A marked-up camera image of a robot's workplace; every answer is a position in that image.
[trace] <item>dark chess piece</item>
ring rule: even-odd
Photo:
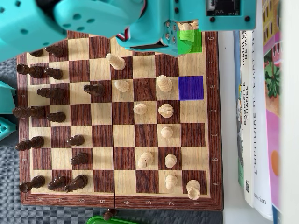
[[[106,93],[105,87],[101,84],[85,85],[84,91],[97,97],[103,97]]]
[[[116,216],[116,214],[116,209],[108,209],[108,211],[103,214],[103,218],[105,221],[110,221],[114,216]]]
[[[88,179],[86,175],[79,175],[73,179],[68,185],[65,186],[64,191],[70,192],[73,190],[79,190],[86,187]]]
[[[54,57],[62,57],[62,55],[64,55],[64,50],[59,46],[48,46],[45,48],[45,50]]]
[[[21,75],[29,74],[33,78],[41,78],[43,76],[43,69],[39,66],[29,67],[25,64],[18,64],[17,72]]]
[[[29,150],[31,148],[41,148],[43,147],[45,141],[43,139],[43,137],[41,136],[36,136],[33,137],[31,140],[25,140],[20,142],[19,144],[17,144],[15,146],[15,149],[18,151],[25,151],[25,150]]]
[[[30,182],[24,182],[19,185],[19,190],[22,193],[27,193],[32,188],[40,188],[45,184],[45,178],[43,176],[35,176]]]
[[[47,120],[52,122],[61,123],[65,121],[65,113],[63,112],[57,112],[57,113],[50,113],[47,115]]]
[[[36,106],[34,108],[18,106],[14,108],[13,114],[17,118],[42,118],[45,115],[45,110],[42,106]]]
[[[62,100],[65,96],[64,90],[55,88],[42,88],[37,90],[37,94],[46,97],[46,98],[52,98],[54,100]]]
[[[44,72],[47,76],[51,76],[54,79],[61,79],[63,76],[63,73],[60,69],[45,68]]]
[[[56,177],[55,180],[51,181],[48,184],[49,190],[55,190],[57,188],[62,188],[66,185],[66,179],[64,176]]]
[[[80,153],[71,159],[71,165],[76,166],[88,162],[88,155],[86,153]]]
[[[85,142],[84,137],[80,134],[75,135],[74,137],[70,137],[66,143],[69,146],[81,146]]]

